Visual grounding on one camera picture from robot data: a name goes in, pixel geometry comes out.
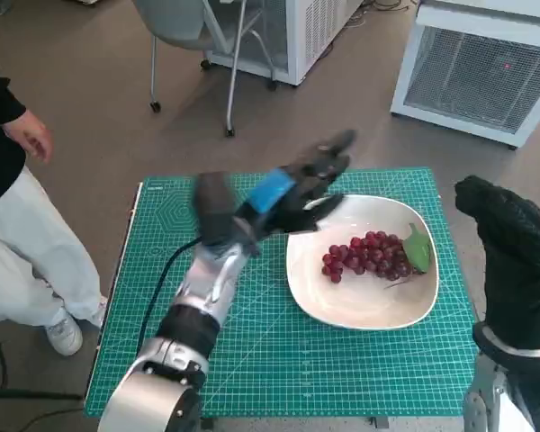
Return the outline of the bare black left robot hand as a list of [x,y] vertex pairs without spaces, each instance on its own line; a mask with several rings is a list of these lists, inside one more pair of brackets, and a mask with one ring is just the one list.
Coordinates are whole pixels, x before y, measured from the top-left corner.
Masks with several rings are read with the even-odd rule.
[[271,171],[238,207],[257,240],[276,232],[315,231],[345,199],[329,187],[350,164],[354,130],[343,130],[306,148],[293,162]]

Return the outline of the person's hand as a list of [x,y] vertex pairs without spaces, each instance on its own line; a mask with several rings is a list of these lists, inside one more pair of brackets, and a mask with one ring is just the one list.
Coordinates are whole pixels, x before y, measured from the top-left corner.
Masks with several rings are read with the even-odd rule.
[[49,163],[53,144],[45,124],[30,110],[2,125],[6,135],[16,141],[26,153],[43,163]]

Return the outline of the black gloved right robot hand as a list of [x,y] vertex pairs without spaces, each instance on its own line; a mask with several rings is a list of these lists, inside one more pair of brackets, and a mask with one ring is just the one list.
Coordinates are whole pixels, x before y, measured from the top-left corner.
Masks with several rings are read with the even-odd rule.
[[540,208],[478,176],[455,184],[485,250],[485,323],[505,344],[540,349]]

